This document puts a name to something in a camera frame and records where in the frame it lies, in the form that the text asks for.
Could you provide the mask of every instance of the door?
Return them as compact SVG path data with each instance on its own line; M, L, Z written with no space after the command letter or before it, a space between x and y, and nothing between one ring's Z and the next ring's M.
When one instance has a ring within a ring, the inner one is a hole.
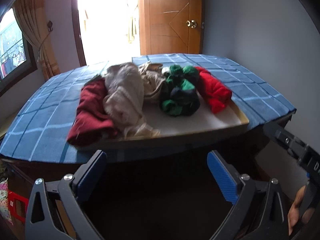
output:
M199 54L202 0L139 0L141 55Z

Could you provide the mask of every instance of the blue plaid tablecloth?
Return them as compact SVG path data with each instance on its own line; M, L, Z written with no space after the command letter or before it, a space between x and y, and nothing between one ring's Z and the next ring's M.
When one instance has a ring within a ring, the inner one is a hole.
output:
M198 54L159 54L132 58L136 65L148 60L163 63L164 66L193 65L209 70L233 91L232 100L250 120L248 130L295 111L294 106L268 83L228 58ZM49 79L14 119L0 146L0 153L27 161L86 163L92 152L76 150L66 142L66 137L75 120L81 88L109 65L110 63L104 62L84 66ZM185 145L170 149L154 147L110 150L108 160L122 162L155 158L184 150Z

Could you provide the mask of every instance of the metal screw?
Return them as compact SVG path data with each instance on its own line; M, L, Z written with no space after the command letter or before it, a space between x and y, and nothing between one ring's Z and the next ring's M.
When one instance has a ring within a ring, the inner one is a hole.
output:
M278 181L278 179L273 178L273 179L271 180L271 183L277 185L277 184L279 183L279 181Z
M241 175L241 179L242 180L249 180L250 179L250 176L248 174L242 174Z
M72 180L73 178L73 175L72 174L67 174L67 175L64 175L63 179L68 181L68 180Z
M39 179L36 179L35 184L40 185L42 182L43 182L43 179L39 178Z

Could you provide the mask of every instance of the skin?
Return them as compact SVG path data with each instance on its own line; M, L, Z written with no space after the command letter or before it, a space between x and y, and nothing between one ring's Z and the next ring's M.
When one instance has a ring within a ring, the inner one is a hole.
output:
M306 186L303 186L301 189L299 189L299 191L297 192L296 198L289 210L289 213L288 213L289 235L291 235L294 226L297 224L299 220L299 207L303 200L305 188ZM309 208L301 218L302 223L304 224L308 223L314 211L315 211L314 208Z

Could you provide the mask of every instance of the doorway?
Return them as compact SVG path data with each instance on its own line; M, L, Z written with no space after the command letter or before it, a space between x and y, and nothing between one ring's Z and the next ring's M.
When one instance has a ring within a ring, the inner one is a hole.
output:
M87 65L140 56L138 0L77 0Z

